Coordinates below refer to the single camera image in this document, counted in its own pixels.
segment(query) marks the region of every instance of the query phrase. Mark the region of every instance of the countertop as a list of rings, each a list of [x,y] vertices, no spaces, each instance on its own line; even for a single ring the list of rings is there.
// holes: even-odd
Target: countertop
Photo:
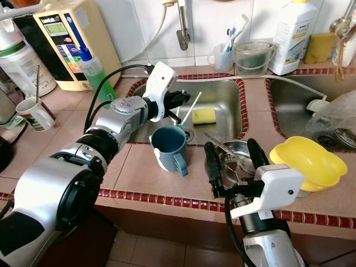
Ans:
[[[295,74],[332,73],[330,63],[304,65]],[[349,68],[348,73],[355,73]],[[183,78],[194,78],[192,74],[214,73],[210,66],[176,68]],[[119,97],[125,97],[140,79],[121,78],[115,87]],[[243,140],[256,139],[261,147],[269,151],[285,138],[273,116],[264,79],[237,81],[240,87],[241,109],[245,134]],[[11,196],[22,173],[34,162],[47,157],[65,144],[81,137],[92,91],[63,91],[56,88],[42,97],[44,103],[57,116],[57,124],[45,132],[26,129],[16,144],[16,155],[11,164],[0,174],[0,199]],[[314,234],[346,239],[356,239],[356,153],[336,153],[348,165],[348,173],[335,187],[315,192],[296,201],[277,217],[290,221],[292,232]],[[156,212],[166,215],[190,217],[199,220],[225,222],[222,200],[213,199],[211,186],[204,170],[205,153],[202,147],[189,147],[189,174],[178,174],[162,170],[157,164],[153,150],[147,144],[126,144],[113,159],[101,185],[97,204],[124,209]]]

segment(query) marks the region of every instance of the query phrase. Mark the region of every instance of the green bottle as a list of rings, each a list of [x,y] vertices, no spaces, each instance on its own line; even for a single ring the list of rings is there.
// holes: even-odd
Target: green bottle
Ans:
[[[90,85],[96,92],[101,81],[106,77],[106,72],[99,59],[96,56],[92,56],[88,48],[81,48],[79,52],[82,60],[79,62],[83,70],[83,73]],[[106,81],[99,92],[99,100],[103,103],[105,101],[112,101],[117,98],[115,91],[112,89],[109,81]],[[105,105],[104,108],[107,110],[110,105]]]

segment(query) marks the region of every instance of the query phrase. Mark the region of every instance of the blue mug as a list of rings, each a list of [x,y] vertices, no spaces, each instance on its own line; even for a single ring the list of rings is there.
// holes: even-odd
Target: blue mug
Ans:
[[[166,171],[178,171],[182,176],[187,170],[187,137],[178,126],[158,128],[150,136],[151,145],[160,167]]]

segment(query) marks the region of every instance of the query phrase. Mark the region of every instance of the yellow container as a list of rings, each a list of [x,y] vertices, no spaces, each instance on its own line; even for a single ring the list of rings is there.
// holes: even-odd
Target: yellow container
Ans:
[[[287,164],[305,176],[301,188],[315,192],[336,185],[347,173],[345,162],[318,143],[301,136],[288,138],[270,153],[274,164]]]

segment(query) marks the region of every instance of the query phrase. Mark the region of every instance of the stainless steel sink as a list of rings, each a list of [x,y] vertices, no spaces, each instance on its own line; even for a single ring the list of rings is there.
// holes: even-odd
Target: stainless steel sink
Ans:
[[[286,76],[298,81],[328,96],[332,101],[338,96],[356,89],[356,75],[345,75],[343,82],[336,82],[334,75],[301,75]],[[305,125],[312,117],[312,112],[306,109],[308,103],[320,96],[309,92],[297,85],[275,80],[271,83],[273,103],[277,112],[277,119],[282,133],[287,137],[305,136],[319,142],[326,149],[347,149],[333,132],[307,132]]]
[[[191,98],[188,103],[180,107],[178,117],[183,119],[190,106],[194,102],[200,91],[202,95],[199,98],[194,109],[214,107],[216,114],[216,123],[194,125],[191,115],[186,121],[184,130],[187,134],[190,144],[203,145],[208,139],[203,134],[204,131],[215,137],[219,141],[226,141],[237,138],[241,133],[241,112],[239,86],[233,81],[215,81],[215,82],[177,82],[170,88],[170,92],[182,91],[189,93]],[[142,96],[146,91],[146,85],[139,87],[134,95]],[[132,133],[130,142],[149,142],[149,136],[159,127],[173,125],[169,118],[159,122],[147,122],[142,128]]]

